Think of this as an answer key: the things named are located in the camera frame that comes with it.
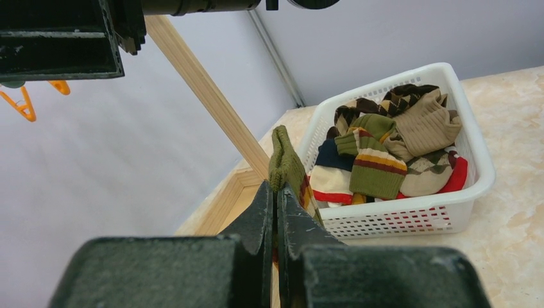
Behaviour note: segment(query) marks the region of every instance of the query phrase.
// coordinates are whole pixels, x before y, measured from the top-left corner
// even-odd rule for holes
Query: white laundry basket
[[[474,200],[490,190],[495,182],[495,168],[485,140],[457,75],[446,63],[397,74],[319,104],[298,148],[306,173],[316,163],[318,147],[325,140],[327,130],[334,125],[334,112],[338,106],[355,98],[379,102],[387,91],[406,83],[439,86],[442,93],[448,94],[447,109],[457,110],[463,129],[455,145],[460,156],[468,161],[464,189],[362,205],[331,208],[325,205],[326,208],[319,210],[325,228],[339,239],[460,232],[468,225]]]

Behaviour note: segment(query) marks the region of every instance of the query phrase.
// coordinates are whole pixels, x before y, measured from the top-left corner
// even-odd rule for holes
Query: beige table surface
[[[497,169],[497,182],[475,202],[469,227],[458,234],[346,243],[454,247],[472,261],[494,307],[544,307],[544,66],[465,80],[463,87]],[[274,127],[286,125],[297,147],[314,110],[289,110]],[[271,130],[260,144],[272,153]],[[246,167],[242,161],[235,169]],[[224,184],[176,235],[192,234]]]

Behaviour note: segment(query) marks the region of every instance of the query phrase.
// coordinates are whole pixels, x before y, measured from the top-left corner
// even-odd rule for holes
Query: wooden stick
[[[267,179],[269,157],[183,41],[168,17],[154,15],[146,16],[145,19],[149,35],[178,74],[256,174],[263,180]]]

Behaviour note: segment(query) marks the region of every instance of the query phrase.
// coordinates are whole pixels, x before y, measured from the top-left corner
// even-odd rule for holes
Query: orange clothes hanger
[[[70,87],[65,80],[50,80],[49,83],[55,87],[55,89],[63,95],[70,94]]]
[[[25,119],[29,120],[30,122],[34,122],[36,121],[36,113],[34,112],[32,101],[30,101],[30,97],[28,96],[28,92],[24,86],[21,87],[21,93],[24,99],[24,105],[18,105],[18,102],[16,103],[2,91],[0,91],[0,96],[2,96]]]

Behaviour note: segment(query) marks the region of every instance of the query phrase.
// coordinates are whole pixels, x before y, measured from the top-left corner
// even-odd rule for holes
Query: gray wall
[[[259,12],[309,105],[432,62],[461,79],[544,65],[543,0],[342,0]]]
[[[256,137],[293,108],[246,13],[173,22]],[[150,38],[123,63],[66,97],[28,83],[35,123],[0,102],[0,307],[45,307],[87,239],[173,234],[240,159]]]

